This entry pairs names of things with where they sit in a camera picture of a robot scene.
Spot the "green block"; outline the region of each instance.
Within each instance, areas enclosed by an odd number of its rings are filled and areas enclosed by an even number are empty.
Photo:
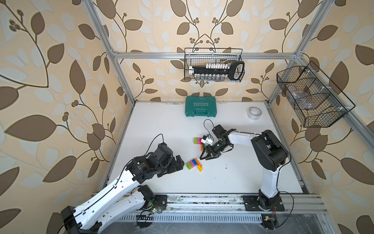
[[[190,164],[190,163],[187,163],[187,164],[186,164],[186,166],[188,167],[188,169],[189,169],[189,170],[191,170],[191,169],[192,169],[192,166],[191,166],[191,164]]]
[[[217,114],[217,106],[215,97],[193,97],[186,98],[186,108],[184,113],[186,116],[207,116],[215,117]]]

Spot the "wire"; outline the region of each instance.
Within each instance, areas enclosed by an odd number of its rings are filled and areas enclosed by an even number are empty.
[[[149,148],[151,148],[151,145],[152,145],[153,141],[154,141],[154,140],[155,140],[159,135],[162,136],[162,143],[164,143],[163,135],[162,135],[162,133],[160,133],[160,134],[158,134],[155,138],[153,138],[152,142],[149,144],[148,150],[149,150]]]
[[[206,119],[206,120],[204,120],[204,128],[208,131],[208,133],[209,133],[209,137],[212,137],[212,140],[214,141],[214,137],[213,137],[213,135],[210,134],[210,131],[209,131],[209,130],[206,128],[206,126],[205,126],[205,121],[207,121],[207,120],[209,120],[209,121],[212,123],[213,128],[214,128],[214,124],[213,124],[213,122],[212,122],[210,119]]]

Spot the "colorful block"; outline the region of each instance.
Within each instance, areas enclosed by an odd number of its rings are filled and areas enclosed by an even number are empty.
[[[195,138],[193,139],[193,143],[194,143],[194,144],[198,144],[198,145],[202,145],[201,138],[199,138],[199,137],[195,137]]]

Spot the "black wire basket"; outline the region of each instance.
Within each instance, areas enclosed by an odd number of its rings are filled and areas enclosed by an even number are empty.
[[[315,74],[316,64],[294,66],[277,73],[277,83],[295,110],[303,127],[327,128],[351,111],[356,105],[322,71],[331,82],[325,85]],[[343,94],[349,105],[343,104],[338,94]]]
[[[244,76],[242,49],[185,48],[184,81],[240,82]]]

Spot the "white platform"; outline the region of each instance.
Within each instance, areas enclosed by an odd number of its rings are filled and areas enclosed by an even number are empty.
[[[262,110],[259,120],[248,118],[246,111],[255,106]],[[162,133],[165,143],[181,155],[185,164],[201,154],[200,145],[193,143],[194,137],[202,137],[207,132],[203,122],[207,117],[186,117],[184,103],[137,103],[123,138],[119,154],[110,175],[118,176],[124,165],[133,157],[144,155],[153,138]],[[263,102],[217,103],[217,116],[209,118],[214,125],[221,124],[229,130],[261,133],[269,129],[278,134]],[[210,121],[206,127],[213,129]],[[150,152],[162,142],[159,136],[152,144]],[[161,178],[155,175],[143,184],[149,185],[156,193],[258,193],[262,184],[263,167],[259,163],[253,147],[235,145],[230,152],[222,153],[217,159],[200,161],[203,171],[197,167],[167,174]],[[302,193],[299,182],[290,164],[284,166],[279,175],[279,189],[290,193]]]

